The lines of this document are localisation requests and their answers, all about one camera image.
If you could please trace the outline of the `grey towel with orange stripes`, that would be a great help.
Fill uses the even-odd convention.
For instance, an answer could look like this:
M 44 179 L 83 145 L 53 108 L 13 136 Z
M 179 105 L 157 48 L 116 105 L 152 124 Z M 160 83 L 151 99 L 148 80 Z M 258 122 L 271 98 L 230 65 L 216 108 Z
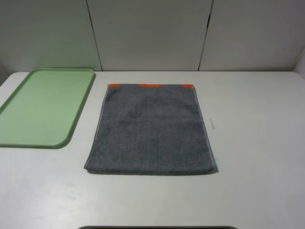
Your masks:
M 109 84 L 84 168 L 107 175 L 216 173 L 195 87 Z

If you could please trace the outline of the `light green plastic tray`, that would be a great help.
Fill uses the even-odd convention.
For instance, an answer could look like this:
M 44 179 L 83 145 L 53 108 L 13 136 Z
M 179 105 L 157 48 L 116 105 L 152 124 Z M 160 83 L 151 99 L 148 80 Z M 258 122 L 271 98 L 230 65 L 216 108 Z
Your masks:
M 91 69 L 35 69 L 0 107 L 1 147 L 68 142 L 94 81 Z

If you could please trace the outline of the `clear tape strip on table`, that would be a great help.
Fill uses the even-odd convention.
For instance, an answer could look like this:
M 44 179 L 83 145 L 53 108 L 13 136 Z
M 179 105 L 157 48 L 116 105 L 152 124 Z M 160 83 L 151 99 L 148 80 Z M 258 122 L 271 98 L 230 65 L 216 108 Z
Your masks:
M 211 128 L 212 128 L 212 129 L 216 129 L 213 120 L 212 120 L 212 119 L 209 119 L 209 121 L 210 121 Z

